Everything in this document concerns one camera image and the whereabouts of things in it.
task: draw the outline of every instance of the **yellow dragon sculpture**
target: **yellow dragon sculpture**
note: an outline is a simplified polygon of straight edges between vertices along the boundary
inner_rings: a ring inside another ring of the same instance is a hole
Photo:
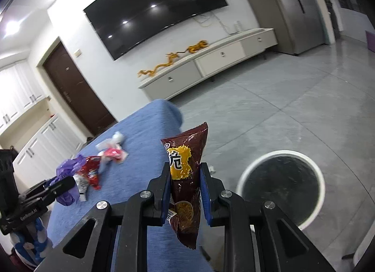
[[[209,43],[207,41],[201,40],[197,44],[187,47],[187,49],[183,52],[176,52],[176,53],[170,52],[166,55],[167,58],[168,58],[168,63],[157,65],[153,70],[140,70],[138,72],[138,77],[140,77],[142,75],[148,75],[150,77],[153,77],[156,74],[156,71],[160,67],[169,67],[169,66],[173,65],[174,59],[179,57],[179,53],[182,54],[182,53],[185,53],[187,51],[189,51],[189,53],[196,53],[197,51],[199,51],[203,48],[206,48],[208,46],[209,46]]]

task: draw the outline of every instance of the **gray refrigerator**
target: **gray refrigerator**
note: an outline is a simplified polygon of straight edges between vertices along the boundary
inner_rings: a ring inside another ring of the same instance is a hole
[[[298,55],[324,43],[315,0],[248,0],[261,27],[274,28],[280,52]]]

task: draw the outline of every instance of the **television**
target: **television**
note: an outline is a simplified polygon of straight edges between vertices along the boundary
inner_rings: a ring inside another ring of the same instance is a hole
[[[226,0],[95,0],[84,9],[114,60],[155,34]]]

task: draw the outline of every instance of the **triangular cutout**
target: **triangular cutout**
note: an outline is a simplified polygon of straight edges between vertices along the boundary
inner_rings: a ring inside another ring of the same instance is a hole
[[[277,221],[277,227],[287,257],[302,255],[309,250],[284,219]]]
[[[65,245],[63,252],[76,258],[83,258],[95,226],[95,219],[89,219]]]

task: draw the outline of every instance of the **chinese character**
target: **chinese character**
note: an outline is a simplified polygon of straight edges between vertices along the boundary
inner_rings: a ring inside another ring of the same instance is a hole
[[[172,166],[173,164],[176,170],[182,169],[181,156],[179,155],[179,152],[175,150],[169,154],[169,165]]]

